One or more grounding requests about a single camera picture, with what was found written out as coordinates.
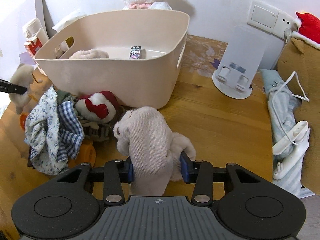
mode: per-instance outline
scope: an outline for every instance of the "red santa hat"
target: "red santa hat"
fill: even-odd
[[[310,13],[298,13],[293,20],[297,32],[292,32],[292,38],[305,41],[307,44],[320,50],[320,20]]]
[[[80,97],[75,107],[89,121],[108,123],[115,117],[120,105],[113,93],[102,91]]]

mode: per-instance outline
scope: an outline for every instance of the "storage basket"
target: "storage basket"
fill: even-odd
[[[73,95],[109,90],[131,107],[163,107],[177,82],[189,16],[179,11],[133,9],[83,17],[54,35],[35,55],[53,84]],[[73,37],[59,59],[56,48]],[[129,59],[142,46],[142,59]],[[101,49],[109,59],[68,59],[78,50]]]

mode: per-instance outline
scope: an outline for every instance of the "beige fuzzy cloth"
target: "beige fuzzy cloth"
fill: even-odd
[[[161,196],[169,180],[182,179],[180,153],[191,160],[196,151],[190,140],[172,133],[163,116],[152,107],[128,111],[115,125],[117,149],[131,157],[134,182],[131,195]]]

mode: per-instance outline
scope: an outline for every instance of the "round white base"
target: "round white base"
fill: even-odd
[[[216,88],[220,92],[222,92],[226,96],[234,98],[234,99],[245,99],[245,98],[249,97],[252,93],[252,88],[249,88],[247,91],[240,93],[240,92],[234,90],[233,88],[228,87],[227,85],[219,82],[214,73],[212,75],[212,81],[213,81],[214,85],[216,86]]]

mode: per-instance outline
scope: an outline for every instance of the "wooden table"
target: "wooden table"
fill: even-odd
[[[261,90],[263,85],[260,74],[254,79],[253,92],[249,98],[229,98],[219,92],[212,79],[207,77],[213,71],[210,64],[194,63],[196,60],[192,57],[199,54],[196,50],[201,46],[204,49],[199,51],[207,52],[210,48],[215,51],[211,59],[204,61],[221,59],[225,48],[223,43],[190,37],[171,99],[159,111],[172,131],[190,138],[197,151],[197,159],[209,161],[216,167],[225,167],[226,163],[235,162],[271,181],[271,126],[266,96]],[[39,78],[40,75],[36,70],[35,76]],[[34,84],[32,89],[39,98],[49,86],[50,81],[45,79],[43,84]],[[44,174],[27,168],[28,146],[23,143],[23,139],[24,132],[19,127],[19,117],[15,114],[14,105],[10,104],[0,119],[0,230],[8,239],[19,238],[10,215],[13,203],[24,193],[48,180]],[[114,140],[95,143],[94,146],[97,152],[95,166],[102,166],[113,159],[124,159],[116,151]],[[127,194],[128,186],[124,185],[123,188]],[[190,197],[192,190],[193,185],[170,182],[165,195]],[[93,194],[101,199],[102,183],[95,184]],[[214,198],[218,199],[223,195],[223,185],[215,184]]]

